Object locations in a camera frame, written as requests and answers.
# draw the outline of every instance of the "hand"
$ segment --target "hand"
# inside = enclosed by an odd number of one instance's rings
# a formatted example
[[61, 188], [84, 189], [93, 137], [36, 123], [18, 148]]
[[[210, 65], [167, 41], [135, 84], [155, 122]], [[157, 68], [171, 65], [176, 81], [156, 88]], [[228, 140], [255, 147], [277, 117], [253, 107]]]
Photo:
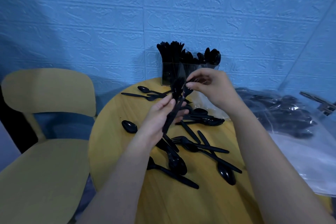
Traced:
[[228, 115], [244, 105], [225, 72], [201, 68], [192, 72], [187, 81], [192, 78], [198, 79], [198, 82], [188, 82], [186, 86], [203, 93], [211, 103]]
[[[162, 127], [166, 122], [167, 115], [173, 110], [175, 106], [175, 100], [172, 99], [172, 95], [168, 95], [154, 104], [147, 113], [145, 120], [143, 121], [136, 136], [141, 140], [146, 140], [151, 147], [154, 147], [156, 143], [162, 138]], [[173, 124], [180, 122], [183, 119], [183, 115], [188, 114], [189, 110], [180, 110]]]

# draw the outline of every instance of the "table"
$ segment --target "table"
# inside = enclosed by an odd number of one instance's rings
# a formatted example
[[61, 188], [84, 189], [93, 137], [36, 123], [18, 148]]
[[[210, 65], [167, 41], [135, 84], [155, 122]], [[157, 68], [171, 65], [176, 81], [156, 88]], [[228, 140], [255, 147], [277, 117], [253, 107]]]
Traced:
[[[142, 94], [137, 89], [139, 85], [158, 92], [169, 90], [169, 87], [161, 86], [161, 78], [154, 78], [132, 85], [123, 92]], [[102, 188], [111, 168], [133, 137], [123, 129], [121, 121], [129, 120], [140, 127], [153, 103], [144, 98], [117, 94], [99, 113], [89, 140], [90, 172], [97, 190]], [[185, 177], [196, 182], [199, 190], [181, 184], [160, 171], [146, 171], [136, 223], [263, 223], [232, 122], [226, 121], [217, 127], [192, 124], [190, 128], [194, 132], [201, 130], [212, 146], [230, 151], [229, 154], [218, 153], [218, 156], [243, 171], [242, 174], [235, 173], [237, 184], [227, 184], [218, 174], [212, 159], [179, 147], [179, 155], [188, 168]], [[172, 125], [169, 128], [169, 137], [180, 135], [191, 138], [181, 126]], [[150, 155], [155, 163], [168, 168], [165, 152], [154, 147]]]

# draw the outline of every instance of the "person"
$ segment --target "person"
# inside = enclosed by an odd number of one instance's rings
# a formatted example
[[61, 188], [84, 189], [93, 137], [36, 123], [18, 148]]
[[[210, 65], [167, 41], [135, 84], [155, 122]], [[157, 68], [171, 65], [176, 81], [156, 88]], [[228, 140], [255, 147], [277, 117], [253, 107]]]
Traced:
[[[233, 122], [239, 149], [265, 223], [336, 223], [296, 172], [258, 119], [240, 99], [226, 73], [202, 68], [187, 87], [203, 93]], [[78, 224], [134, 223], [149, 153], [162, 137], [171, 95], [154, 104], [114, 171], [82, 214]], [[179, 111], [175, 122], [187, 110]]]

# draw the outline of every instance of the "yellow chair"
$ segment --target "yellow chair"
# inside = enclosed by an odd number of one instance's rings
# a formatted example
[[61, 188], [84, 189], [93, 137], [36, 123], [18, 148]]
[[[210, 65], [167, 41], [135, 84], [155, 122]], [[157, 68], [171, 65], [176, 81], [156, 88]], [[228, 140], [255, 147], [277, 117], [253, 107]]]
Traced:
[[0, 173], [0, 223], [66, 224], [89, 175], [88, 141], [46, 140], [33, 113], [74, 112], [95, 119], [92, 81], [72, 70], [41, 68], [11, 73], [1, 87], [6, 104], [25, 115], [38, 143]]

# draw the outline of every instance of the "chair seat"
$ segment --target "chair seat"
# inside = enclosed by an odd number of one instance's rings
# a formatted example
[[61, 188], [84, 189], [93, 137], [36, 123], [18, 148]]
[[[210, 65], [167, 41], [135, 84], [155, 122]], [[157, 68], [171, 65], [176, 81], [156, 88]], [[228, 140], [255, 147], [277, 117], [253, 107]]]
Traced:
[[66, 224], [89, 175], [88, 141], [49, 139], [0, 173], [0, 223]]

